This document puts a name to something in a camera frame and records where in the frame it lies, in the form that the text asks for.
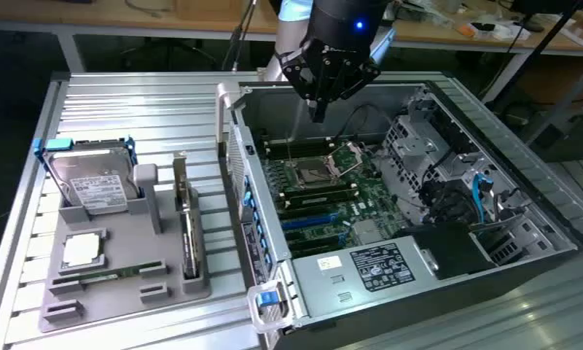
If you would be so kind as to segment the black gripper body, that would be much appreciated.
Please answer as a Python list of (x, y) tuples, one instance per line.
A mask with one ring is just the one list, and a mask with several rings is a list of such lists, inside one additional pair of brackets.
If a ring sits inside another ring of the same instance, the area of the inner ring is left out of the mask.
[(327, 97), (329, 79), (345, 60), (359, 66), (371, 55), (385, 1), (315, 1), (304, 48), (312, 70), (320, 74), (320, 95)]

